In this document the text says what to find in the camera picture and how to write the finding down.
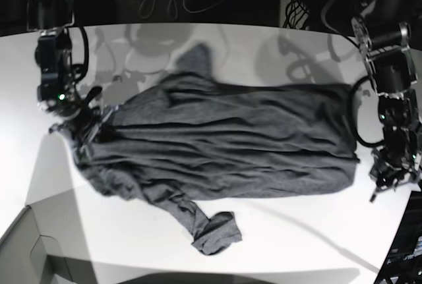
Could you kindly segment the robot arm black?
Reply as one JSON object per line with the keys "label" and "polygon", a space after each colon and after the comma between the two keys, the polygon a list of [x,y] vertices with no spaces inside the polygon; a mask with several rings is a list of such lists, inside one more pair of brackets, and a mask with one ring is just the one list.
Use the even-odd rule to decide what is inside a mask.
{"label": "robot arm black", "polygon": [[61,118],[62,123],[51,127],[70,138],[77,148],[89,145],[112,110],[91,107],[90,102],[102,94],[102,87],[93,87],[85,96],[77,90],[88,73],[89,47],[86,30],[79,26],[84,59],[73,63],[73,44],[69,28],[75,24],[74,0],[26,0],[27,29],[38,32],[34,57],[40,68],[37,88],[38,103],[44,111]]}
{"label": "robot arm black", "polygon": [[[420,13],[419,0],[368,0],[351,20],[366,76],[352,87],[347,99],[347,121],[360,145],[370,148],[370,178],[380,193],[404,185],[421,185],[421,117],[417,104],[417,70],[411,56],[411,32]],[[359,135],[353,115],[355,93],[370,82],[378,97],[378,119],[383,139],[366,142]]]}

